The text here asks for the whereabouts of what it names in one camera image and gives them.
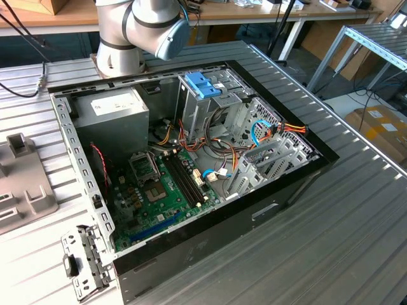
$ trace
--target aluminum table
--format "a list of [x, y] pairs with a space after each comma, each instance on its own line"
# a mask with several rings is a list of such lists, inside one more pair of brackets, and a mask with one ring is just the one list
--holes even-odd
[[[299, 202], [249, 234], [150, 290], [133, 304], [399, 304], [407, 293], [405, 172], [253, 46], [185, 48], [151, 70], [237, 60], [339, 155]], [[50, 86], [99, 79], [91, 60], [47, 65]], [[0, 70], [29, 92], [40, 65]], [[0, 236], [2, 304], [76, 304], [60, 237], [90, 224], [51, 102], [0, 91], [0, 143], [23, 132], [37, 146], [59, 210]], [[113, 284], [89, 302], [121, 304]]]
[[336, 50], [340, 47], [346, 36], [352, 38], [354, 42], [338, 64], [336, 71], [339, 71], [343, 65], [347, 63], [358, 44], [375, 52], [387, 61], [383, 69], [369, 84], [368, 89], [371, 89], [379, 81], [384, 72], [391, 65], [395, 65], [403, 71], [407, 69], [407, 32], [395, 30], [387, 24], [345, 25], [342, 27], [338, 36], [326, 53], [314, 76], [312, 76], [312, 79], [307, 86], [309, 91], [312, 91], [315, 88]]

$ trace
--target gray robot arm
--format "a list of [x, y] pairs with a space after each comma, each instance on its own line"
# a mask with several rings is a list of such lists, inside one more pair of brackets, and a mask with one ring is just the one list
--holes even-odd
[[109, 77], [139, 74], [142, 51], [174, 58], [189, 39], [177, 0], [98, 0], [100, 46], [97, 67]]

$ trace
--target blue latch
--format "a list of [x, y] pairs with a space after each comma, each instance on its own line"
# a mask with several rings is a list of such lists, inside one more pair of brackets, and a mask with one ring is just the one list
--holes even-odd
[[221, 90], [216, 89], [201, 72], [187, 73], [185, 79], [198, 92], [201, 98], [216, 97], [222, 94]]

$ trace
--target blue pcie slot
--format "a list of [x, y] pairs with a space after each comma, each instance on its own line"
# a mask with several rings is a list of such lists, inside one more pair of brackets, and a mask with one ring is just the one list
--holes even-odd
[[168, 218], [168, 219], [162, 221], [161, 223], [156, 224], [155, 226], [153, 226], [145, 231], [142, 231], [137, 234], [134, 234], [133, 236], [130, 236], [130, 241], [133, 243], [137, 240], [142, 240], [143, 238], [145, 238], [151, 234], [161, 231], [165, 227], [171, 226], [172, 224], [174, 224], [176, 222], [176, 220], [179, 216], [180, 216], [180, 213], [177, 213], [174, 216], [172, 216], [171, 218]]

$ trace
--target workbench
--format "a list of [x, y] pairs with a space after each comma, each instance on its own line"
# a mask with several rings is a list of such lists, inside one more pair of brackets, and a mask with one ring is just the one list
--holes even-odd
[[[406, 173], [253, 46], [185, 48], [172, 61], [146, 55], [151, 71], [237, 60], [340, 159], [300, 200], [257, 229], [138, 298], [134, 304], [399, 304], [407, 292]], [[48, 86], [99, 79], [90, 59], [47, 65]], [[41, 65], [0, 70], [20, 93]], [[76, 304], [60, 237], [91, 224], [48, 94], [0, 91], [0, 143], [35, 142], [59, 203], [55, 213], [0, 236], [2, 304]], [[113, 284], [91, 305], [121, 304]]]
[[[9, 20], [13, 17], [6, 11], [5, 7], [0, 7], [0, 12]], [[275, 22], [277, 12], [270, 13], [262, 6], [256, 5], [253, 8], [241, 8], [230, 1], [229, 3], [203, 3], [201, 5], [201, 16], [199, 26], [224, 25], [224, 24], [259, 24]], [[93, 0], [70, 0], [56, 16], [50, 16], [31, 11], [15, 10], [23, 24], [33, 34], [61, 34], [72, 32], [97, 32], [99, 31], [96, 6]], [[366, 23], [371, 24], [376, 17], [381, 14], [381, 10], [356, 10], [355, 12], [335, 12], [319, 3], [319, 0], [312, 0], [312, 3], [305, 5], [301, 11], [292, 11], [288, 22], [294, 22], [293, 28], [282, 50], [279, 60], [286, 60], [300, 31], [306, 21], [314, 20], [352, 20], [367, 19]], [[280, 13], [279, 20], [282, 19], [283, 12]], [[190, 25], [197, 25], [197, 17], [190, 14]], [[0, 20], [0, 36], [18, 35], [4, 21]]]

